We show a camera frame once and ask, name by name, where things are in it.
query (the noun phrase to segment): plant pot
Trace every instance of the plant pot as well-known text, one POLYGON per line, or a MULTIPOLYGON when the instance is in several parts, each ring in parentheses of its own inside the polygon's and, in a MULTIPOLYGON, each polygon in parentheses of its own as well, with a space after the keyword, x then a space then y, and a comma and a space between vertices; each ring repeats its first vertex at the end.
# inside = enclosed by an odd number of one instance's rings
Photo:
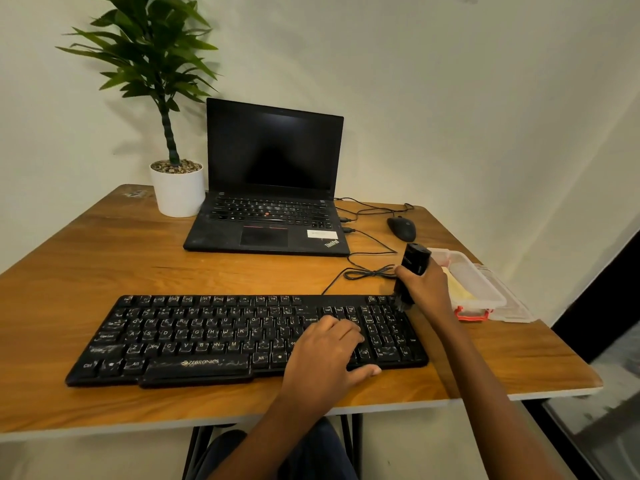
POLYGON ((169 217, 195 216, 204 201, 204 167, 190 173, 164 173, 149 165, 158 210, 169 217))

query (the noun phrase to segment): plant stem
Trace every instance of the plant stem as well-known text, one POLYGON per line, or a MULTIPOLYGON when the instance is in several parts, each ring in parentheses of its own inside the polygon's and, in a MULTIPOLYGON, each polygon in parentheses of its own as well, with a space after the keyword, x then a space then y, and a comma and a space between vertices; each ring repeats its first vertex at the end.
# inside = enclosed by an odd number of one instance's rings
POLYGON ((164 126, 164 138, 166 139, 166 147, 169 150, 169 161, 173 166, 180 166, 180 156, 178 155, 178 149, 175 146, 175 140, 173 138, 171 120, 169 119, 169 108, 164 99, 164 90, 162 86, 157 84, 156 91, 158 93, 157 105, 160 110, 160 116, 162 116, 162 126, 164 126))

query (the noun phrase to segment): computer mouse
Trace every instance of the computer mouse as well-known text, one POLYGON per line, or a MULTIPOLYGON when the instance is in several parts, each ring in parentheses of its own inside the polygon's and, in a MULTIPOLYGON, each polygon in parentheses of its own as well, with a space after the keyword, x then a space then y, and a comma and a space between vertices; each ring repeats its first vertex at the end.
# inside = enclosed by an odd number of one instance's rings
POLYGON ((404 217, 389 217, 387 219, 389 229, 398 239, 402 239, 404 242, 415 241, 415 224, 409 219, 404 217))

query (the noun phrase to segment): wooden desk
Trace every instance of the wooden desk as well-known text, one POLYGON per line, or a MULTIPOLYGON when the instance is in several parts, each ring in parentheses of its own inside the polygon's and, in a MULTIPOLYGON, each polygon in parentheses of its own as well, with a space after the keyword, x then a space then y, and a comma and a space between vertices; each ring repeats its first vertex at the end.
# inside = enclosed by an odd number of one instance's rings
MULTIPOLYGON (((402 258, 404 242, 389 232, 386 217, 351 223, 400 252, 359 257, 364 266, 402 258)), ((426 209, 406 217, 414 220, 421 244, 462 251, 478 262, 426 209)), ((151 187, 122 185, 0 276, 0 441, 229 423, 266 411, 279 378, 164 390, 64 384, 123 294, 318 294, 345 267, 343 258, 189 253, 182 243, 192 221, 161 215, 151 187)), ((348 240, 352 251, 379 250, 359 234, 348 240)), ((389 294, 392 287, 393 281, 382 278, 340 279, 329 293, 389 294)), ((457 397, 426 321, 416 318, 432 363, 384 371, 353 390, 332 414, 421 408, 457 397)), ((602 386, 542 322, 490 321, 467 328, 512 399, 590 394, 602 386)))

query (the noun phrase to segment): black laptop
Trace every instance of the black laptop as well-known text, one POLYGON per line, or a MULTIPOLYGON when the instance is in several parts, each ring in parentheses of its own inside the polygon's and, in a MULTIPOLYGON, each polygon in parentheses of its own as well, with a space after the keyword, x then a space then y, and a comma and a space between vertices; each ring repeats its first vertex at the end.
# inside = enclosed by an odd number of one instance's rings
POLYGON ((184 249, 347 256, 333 204, 343 122, 208 98, 209 192, 184 249))

